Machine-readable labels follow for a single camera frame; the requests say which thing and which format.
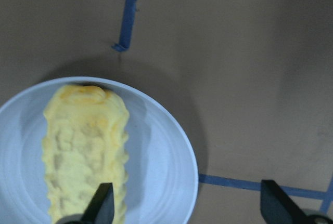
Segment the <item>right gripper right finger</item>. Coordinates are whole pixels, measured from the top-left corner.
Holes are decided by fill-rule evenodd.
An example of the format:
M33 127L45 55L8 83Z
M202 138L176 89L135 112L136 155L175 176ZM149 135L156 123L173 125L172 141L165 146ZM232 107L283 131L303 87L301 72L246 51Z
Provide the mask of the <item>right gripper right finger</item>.
M312 223L312 220L273 180L262 180L260 212L266 223Z

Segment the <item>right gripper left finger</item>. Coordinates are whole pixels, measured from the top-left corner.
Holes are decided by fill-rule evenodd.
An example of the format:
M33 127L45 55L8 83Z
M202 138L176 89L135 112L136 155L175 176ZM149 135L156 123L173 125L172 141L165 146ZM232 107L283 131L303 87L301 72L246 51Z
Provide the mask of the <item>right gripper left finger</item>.
M113 184L101 183L79 223L111 224L115 215Z

